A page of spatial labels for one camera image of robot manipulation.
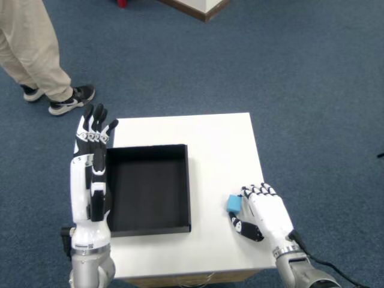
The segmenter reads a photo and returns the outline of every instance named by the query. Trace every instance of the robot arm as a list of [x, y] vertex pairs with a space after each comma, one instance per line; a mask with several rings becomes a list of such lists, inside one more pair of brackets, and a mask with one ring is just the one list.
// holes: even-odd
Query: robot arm
[[258, 186], [242, 187], [240, 196], [248, 201], [256, 225], [241, 221], [230, 212], [232, 224], [237, 232], [250, 239], [268, 240], [276, 258], [276, 267], [287, 288], [341, 287], [335, 278], [312, 266], [310, 258], [320, 263], [322, 261], [308, 253], [303, 241], [293, 229], [283, 200], [271, 186], [261, 183]]
[[105, 288], [113, 280], [115, 266], [110, 258], [109, 211], [105, 211], [106, 144], [118, 121], [103, 130], [107, 110], [99, 104], [89, 106], [81, 117], [71, 161], [70, 229], [73, 255], [71, 288]]

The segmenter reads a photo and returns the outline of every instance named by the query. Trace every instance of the white table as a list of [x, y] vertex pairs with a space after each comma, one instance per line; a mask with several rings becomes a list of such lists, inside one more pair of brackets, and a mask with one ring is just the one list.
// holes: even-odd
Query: white table
[[119, 119], [113, 147], [166, 144], [188, 145], [192, 231], [112, 238], [116, 278], [273, 268], [267, 241], [237, 234], [225, 210], [263, 181], [249, 113]]

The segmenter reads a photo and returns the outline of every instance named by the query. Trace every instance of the shoe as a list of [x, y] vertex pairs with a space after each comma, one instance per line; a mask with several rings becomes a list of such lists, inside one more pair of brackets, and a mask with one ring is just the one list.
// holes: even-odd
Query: shoe
[[44, 96], [44, 92], [41, 89], [32, 89], [26, 85], [20, 85], [24, 90], [24, 100], [28, 102], [35, 102], [40, 99], [41, 96]]
[[48, 108], [49, 113], [58, 116], [88, 104], [95, 95], [95, 88], [92, 85], [73, 88], [71, 98], [63, 102], [51, 101]]

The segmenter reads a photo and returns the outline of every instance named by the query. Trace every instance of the white wall corner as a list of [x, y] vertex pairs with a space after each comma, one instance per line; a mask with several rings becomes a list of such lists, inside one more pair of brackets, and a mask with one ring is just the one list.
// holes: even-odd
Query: white wall corner
[[206, 2], [207, 0], [177, 0], [184, 5], [192, 7], [200, 12], [206, 13]]
[[205, 13], [209, 12], [212, 8], [214, 8], [217, 4], [219, 4], [222, 0], [205, 0]]

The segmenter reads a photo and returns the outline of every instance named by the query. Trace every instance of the black box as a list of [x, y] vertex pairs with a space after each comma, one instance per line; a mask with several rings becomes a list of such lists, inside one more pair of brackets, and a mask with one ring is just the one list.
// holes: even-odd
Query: black box
[[186, 145], [107, 150], [112, 237], [191, 231]]

